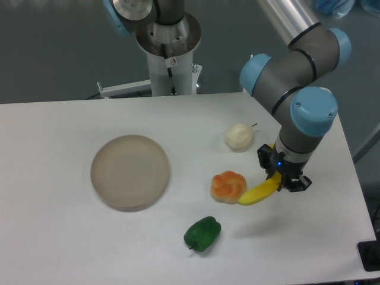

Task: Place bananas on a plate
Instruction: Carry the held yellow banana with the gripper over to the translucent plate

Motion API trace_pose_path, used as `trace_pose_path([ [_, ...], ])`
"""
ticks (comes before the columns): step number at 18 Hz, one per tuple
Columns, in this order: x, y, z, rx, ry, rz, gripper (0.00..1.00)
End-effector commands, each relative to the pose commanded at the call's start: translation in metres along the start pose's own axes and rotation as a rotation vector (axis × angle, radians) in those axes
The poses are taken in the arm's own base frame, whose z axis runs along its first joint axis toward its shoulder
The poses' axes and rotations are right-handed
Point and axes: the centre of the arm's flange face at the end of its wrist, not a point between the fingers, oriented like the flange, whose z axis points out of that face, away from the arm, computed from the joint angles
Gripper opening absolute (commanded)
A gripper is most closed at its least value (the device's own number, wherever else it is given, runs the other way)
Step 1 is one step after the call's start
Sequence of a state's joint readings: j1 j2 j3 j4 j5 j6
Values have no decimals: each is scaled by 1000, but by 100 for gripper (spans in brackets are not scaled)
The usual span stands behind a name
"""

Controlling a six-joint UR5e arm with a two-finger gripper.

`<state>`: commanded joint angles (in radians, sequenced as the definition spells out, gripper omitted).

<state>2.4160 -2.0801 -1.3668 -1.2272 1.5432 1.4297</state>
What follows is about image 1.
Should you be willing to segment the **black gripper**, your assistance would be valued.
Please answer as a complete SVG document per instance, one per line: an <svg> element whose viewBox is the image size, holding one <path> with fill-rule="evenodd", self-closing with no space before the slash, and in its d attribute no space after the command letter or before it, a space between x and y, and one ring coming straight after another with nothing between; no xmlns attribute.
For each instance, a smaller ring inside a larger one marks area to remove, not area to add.
<svg viewBox="0 0 380 285"><path fill-rule="evenodd" d="M263 144L258 150L258 160L261 168L267 174L267 178L271 178L274 172L281 174L281 186L289 192L303 192L312 185L312 181L303 176L301 163L293 163L285 160L283 152L278 153L275 145Z"/></svg>

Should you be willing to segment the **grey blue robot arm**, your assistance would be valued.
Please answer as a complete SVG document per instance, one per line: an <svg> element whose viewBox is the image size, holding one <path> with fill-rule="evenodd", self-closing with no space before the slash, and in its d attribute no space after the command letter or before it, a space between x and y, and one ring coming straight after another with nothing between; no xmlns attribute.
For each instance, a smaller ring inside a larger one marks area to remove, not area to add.
<svg viewBox="0 0 380 285"><path fill-rule="evenodd" d="M274 59L253 56L242 68L242 87L281 125L273 147L258 149L268 177L280 175L280 188L306 190L311 180L303 168L330 130L338 106L314 81L349 59L351 43L345 32L326 29L302 1L260 1L289 53ZM135 33L148 59L155 96L189 95L192 53L201 40L198 21L183 1L104 1L104 9L121 34Z"/></svg>

